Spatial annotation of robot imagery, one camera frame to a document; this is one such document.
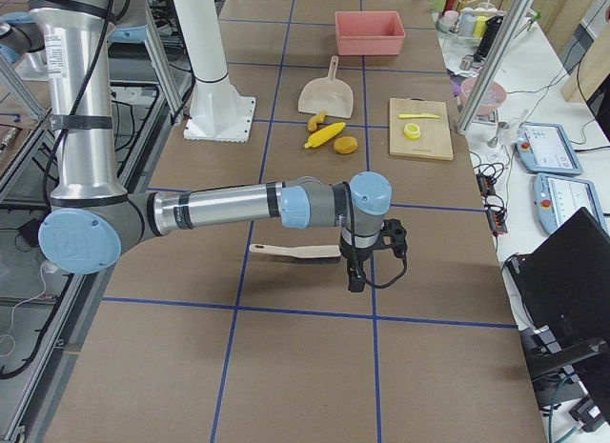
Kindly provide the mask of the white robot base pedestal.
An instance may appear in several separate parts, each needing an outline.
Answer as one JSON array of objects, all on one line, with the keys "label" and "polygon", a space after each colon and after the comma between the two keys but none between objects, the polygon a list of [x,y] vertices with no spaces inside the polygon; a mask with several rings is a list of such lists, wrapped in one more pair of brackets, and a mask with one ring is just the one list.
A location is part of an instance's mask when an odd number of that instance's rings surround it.
[{"label": "white robot base pedestal", "polygon": [[246,142],[256,100],[240,95],[232,85],[214,0],[173,3],[195,80],[185,138]]}]

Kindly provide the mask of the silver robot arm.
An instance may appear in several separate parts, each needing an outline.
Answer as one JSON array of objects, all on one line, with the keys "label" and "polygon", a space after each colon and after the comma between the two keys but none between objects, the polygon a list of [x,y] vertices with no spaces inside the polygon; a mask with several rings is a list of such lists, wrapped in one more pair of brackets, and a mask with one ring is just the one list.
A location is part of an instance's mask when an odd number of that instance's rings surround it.
[{"label": "silver robot arm", "polygon": [[27,11],[1,16],[1,55],[22,79],[48,80],[44,35]]},{"label": "silver robot arm", "polygon": [[107,47],[113,32],[143,21],[146,0],[28,3],[44,34],[59,176],[38,240],[59,268],[96,273],[156,236],[261,218],[289,229],[340,228],[351,292],[368,285],[363,264],[374,252],[406,259],[406,231],[387,215],[391,184],[371,171],[331,186],[302,177],[179,195],[129,193],[117,178]]}]

